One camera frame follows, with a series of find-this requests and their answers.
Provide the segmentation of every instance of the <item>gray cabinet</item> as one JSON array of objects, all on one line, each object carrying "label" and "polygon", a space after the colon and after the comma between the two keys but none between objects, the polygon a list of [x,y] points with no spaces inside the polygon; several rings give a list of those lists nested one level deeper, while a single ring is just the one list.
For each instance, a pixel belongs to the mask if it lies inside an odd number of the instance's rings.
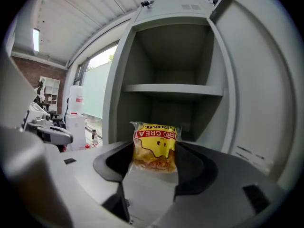
[{"label": "gray cabinet", "polygon": [[243,158],[274,180],[295,170],[303,45],[280,6],[155,0],[139,8],[112,62],[104,143],[131,140],[130,121],[169,124],[183,141]]}]

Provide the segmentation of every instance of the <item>red label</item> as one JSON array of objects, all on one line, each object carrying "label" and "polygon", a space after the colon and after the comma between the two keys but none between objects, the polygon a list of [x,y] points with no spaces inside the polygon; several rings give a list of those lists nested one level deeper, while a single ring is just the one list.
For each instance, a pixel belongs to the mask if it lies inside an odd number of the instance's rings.
[{"label": "red label", "polygon": [[162,137],[166,139],[176,139],[177,135],[174,132],[166,132],[161,130],[156,131],[137,131],[134,134],[134,139],[143,137]]}]

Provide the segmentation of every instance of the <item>brick wall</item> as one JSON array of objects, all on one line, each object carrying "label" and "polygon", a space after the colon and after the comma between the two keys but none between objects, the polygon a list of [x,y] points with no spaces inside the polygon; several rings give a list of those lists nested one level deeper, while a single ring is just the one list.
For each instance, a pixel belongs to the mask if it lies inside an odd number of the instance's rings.
[{"label": "brick wall", "polygon": [[52,67],[52,66],[49,66],[46,64],[42,64],[39,62],[19,58],[19,57],[12,57],[12,58],[14,59],[17,67],[23,73],[24,77],[29,81],[29,83],[34,88],[37,88],[38,82],[40,80],[40,76],[60,80],[59,91],[58,91],[57,112],[58,112],[58,114],[61,114],[63,87],[65,85],[67,71],[60,69],[60,68]]}]

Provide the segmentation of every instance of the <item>tree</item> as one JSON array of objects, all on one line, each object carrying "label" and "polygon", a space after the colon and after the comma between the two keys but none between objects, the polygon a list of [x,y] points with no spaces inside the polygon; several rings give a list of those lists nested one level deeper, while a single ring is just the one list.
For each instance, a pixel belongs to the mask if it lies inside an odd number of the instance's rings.
[{"label": "tree", "polygon": [[86,71],[88,72],[88,71],[92,70],[93,68],[94,67],[88,67]]},{"label": "tree", "polygon": [[113,61],[113,57],[114,57],[114,54],[109,56],[109,62]]}]

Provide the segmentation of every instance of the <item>white bottle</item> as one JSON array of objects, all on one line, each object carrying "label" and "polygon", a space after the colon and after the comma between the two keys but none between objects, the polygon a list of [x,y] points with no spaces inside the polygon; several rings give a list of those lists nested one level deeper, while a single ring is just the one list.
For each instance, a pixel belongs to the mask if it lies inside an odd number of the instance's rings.
[{"label": "white bottle", "polygon": [[94,144],[98,144],[98,137],[97,137],[97,133],[94,134],[94,140],[93,140]]}]

